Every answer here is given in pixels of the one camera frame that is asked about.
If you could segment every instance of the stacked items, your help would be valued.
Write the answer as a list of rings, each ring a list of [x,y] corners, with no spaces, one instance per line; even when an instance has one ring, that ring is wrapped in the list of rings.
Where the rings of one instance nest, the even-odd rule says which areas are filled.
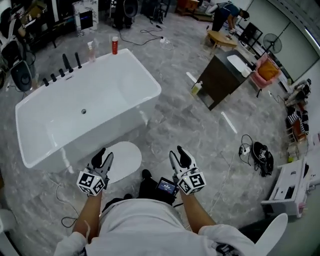
[[[309,118],[308,118],[308,111],[302,110],[298,108],[297,104],[293,106],[289,106],[287,108],[288,116],[286,118],[287,127],[291,127],[294,123],[299,120],[300,123],[300,131],[301,134],[308,135],[309,134]]]

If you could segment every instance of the white cable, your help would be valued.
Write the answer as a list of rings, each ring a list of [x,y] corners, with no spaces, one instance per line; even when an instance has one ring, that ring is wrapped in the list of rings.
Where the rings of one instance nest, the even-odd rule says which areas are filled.
[[[66,204],[66,205],[70,205],[72,207],[72,209],[74,209],[76,215],[79,217],[79,213],[77,212],[76,208],[74,208],[74,206],[70,203],[70,202],[65,202],[65,201],[62,201],[59,199],[58,197],[58,188],[61,186],[61,184],[63,184],[62,182],[58,184],[58,186],[56,186],[56,189],[55,189],[55,197],[56,199],[60,202],[60,203],[63,203],[63,204]]]
[[[213,205],[213,207],[212,207],[211,209],[213,209],[213,208],[215,207],[216,203],[218,202],[218,200],[220,199],[220,197],[221,197],[221,195],[222,195],[222,192],[223,192],[223,190],[224,190],[225,184],[226,184],[227,179],[228,179],[228,175],[229,175],[229,172],[230,172],[230,169],[231,169],[232,163],[233,163],[234,158],[235,158],[235,154],[236,154],[236,153],[234,153],[234,154],[233,154],[233,157],[232,157],[231,163],[230,163],[230,165],[229,165],[228,172],[227,172],[227,174],[226,174],[226,177],[225,177],[225,179],[224,179],[224,182],[223,182],[222,188],[221,188],[221,190],[220,190],[220,194],[219,194],[219,196],[218,196],[217,200],[215,201],[215,203],[214,203],[214,205]]]
[[[53,180],[50,178],[49,173],[48,173],[47,171],[45,171],[45,173],[48,175],[48,178],[49,178],[49,180],[50,180],[52,183],[56,184],[57,186],[59,185],[58,183],[56,183],[55,181],[53,181]]]

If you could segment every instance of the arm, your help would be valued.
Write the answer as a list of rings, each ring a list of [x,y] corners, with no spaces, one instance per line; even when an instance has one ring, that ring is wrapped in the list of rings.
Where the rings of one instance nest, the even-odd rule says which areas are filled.
[[[89,195],[85,202],[85,205],[80,213],[80,216],[75,222],[72,232],[79,232],[84,237],[86,237],[88,226],[85,221],[90,226],[90,234],[88,236],[88,243],[91,242],[92,238],[98,236],[99,228],[99,215],[101,207],[102,191],[97,195]]]
[[[233,27],[233,16],[231,14],[228,16],[227,21],[229,24],[229,30],[232,30],[234,27]]]
[[[216,225],[215,221],[203,209],[203,207],[193,194],[186,195],[183,191],[180,191],[180,194],[183,201],[186,217],[194,233],[197,234],[199,230],[204,226]]]

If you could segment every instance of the white toilet lid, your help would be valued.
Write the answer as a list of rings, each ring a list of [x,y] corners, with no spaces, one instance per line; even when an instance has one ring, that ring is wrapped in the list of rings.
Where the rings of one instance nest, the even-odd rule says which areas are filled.
[[[260,239],[256,242],[255,247],[257,256],[267,256],[273,247],[284,234],[288,224],[288,215],[281,213],[278,215],[264,231]]]
[[[105,149],[106,155],[111,152],[113,152],[113,162],[108,172],[109,184],[134,173],[141,165],[140,149],[131,142],[121,141]]]

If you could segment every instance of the extension cord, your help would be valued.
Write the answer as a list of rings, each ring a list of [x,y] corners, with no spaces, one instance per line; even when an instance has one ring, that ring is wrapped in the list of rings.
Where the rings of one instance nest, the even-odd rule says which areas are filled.
[[[250,147],[243,148],[242,146],[239,147],[239,156],[245,156],[250,152]]]

